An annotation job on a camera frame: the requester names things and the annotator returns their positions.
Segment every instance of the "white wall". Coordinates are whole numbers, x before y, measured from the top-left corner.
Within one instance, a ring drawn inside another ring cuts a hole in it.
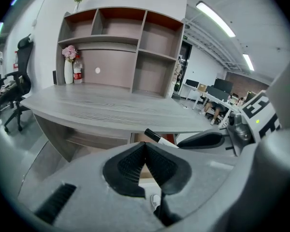
[[[14,51],[20,39],[32,33],[35,48],[32,53],[29,74],[33,79],[32,92],[53,84],[52,71],[55,70],[56,45],[59,28],[65,12],[72,12],[75,7],[73,0],[45,0],[35,28],[33,20],[43,0],[35,0],[20,15],[9,38],[6,52],[7,67],[13,70]],[[80,9],[103,6],[129,6],[160,12],[176,19],[185,17],[187,0],[83,0]]]
[[[195,46],[192,47],[188,66],[184,76],[183,83],[187,79],[197,81],[199,83],[205,84],[207,86],[213,85],[216,78],[225,77],[226,71],[223,67],[209,57],[206,53],[199,50]],[[188,89],[182,85],[181,96],[187,97]],[[189,99],[196,99],[198,97],[197,91],[191,91]]]

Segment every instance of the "desk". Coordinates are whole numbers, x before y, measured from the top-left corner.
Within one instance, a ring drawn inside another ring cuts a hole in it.
[[[188,94],[187,94],[187,97],[186,97],[186,100],[188,100],[188,97],[189,97],[189,94],[190,94],[190,91],[193,90],[193,91],[197,91],[198,88],[197,87],[193,87],[193,86],[190,86],[188,84],[185,84],[185,83],[182,83],[183,86],[187,87],[189,90],[188,90]]]
[[[231,111],[232,111],[232,112],[238,112],[238,111],[239,111],[237,106],[232,106],[231,104],[229,104],[229,103],[227,103],[227,102],[224,102],[224,101],[222,101],[222,100],[219,100],[219,99],[216,98],[215,96],[212,96],[212,95],[210,95],[210,94],[208,94],[208,93],[205,93],[205,92],[199,92],[199,93],[200,93],[200,96],[203,95],[203,96],[206,97],[206,99],[205,99],[205,101],[204,101],[204,104],[203,104],[203,107],[205,107],[206,102],[207,102],[208,100],[210,100],[210,101],[216,102],[216,103],[218,103],[218,104],[221,104],[221,105],[225,106],[225,107],[228,109],[228,111],[227,111],[227,113],[226,113],[224,119],[223,119],[223,120],[220,122],[220,124],[218,125],[219,128],[221,128],[221,127],[223,126],[223,124],[227,121],[228,116],[229,116],[229,114],[230,114]],[[197,100],[195,101],[195,103],[194,103],[192,109],[195,109],[195,108],[196,108],[200,96],[199,96],[199,97],[197,98]]]
[[[130,93],[97,85],[54,85],[24,99],[50,143],[71,160],[77,145],[112,148],[130,143],[147,128],[161,134],[193,133],[203,128],[171,98]]]

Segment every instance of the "ceiling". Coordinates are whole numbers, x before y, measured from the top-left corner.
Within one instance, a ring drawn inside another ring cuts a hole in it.
[[[233,30],[230,38],[196,8],[204,2]],[[228,71],[270,84],[290,62],[290,26],[273,0],[187,0],[188,41]],[[242,54],[248,54],[250,71]]]

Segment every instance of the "brick wall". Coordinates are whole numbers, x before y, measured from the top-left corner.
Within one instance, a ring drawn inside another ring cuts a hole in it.
[[[267,90],[269,87],[254,79],[230,72],[227,73],[226,81],[233,83],[232,93],[238,94],[239,97],[245,97],[248,91],[258,94],[261,90]]]

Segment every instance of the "chair backrest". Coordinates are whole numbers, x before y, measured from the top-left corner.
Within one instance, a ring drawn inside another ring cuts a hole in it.
[[[29,36],[19,41],[17,51],[18,71],[22,73],[24,83],[26,85],[26,93],[29,93],[31,89],[31,81],[27,74],[27,67],[33,49],[33,42],[30,42]]]

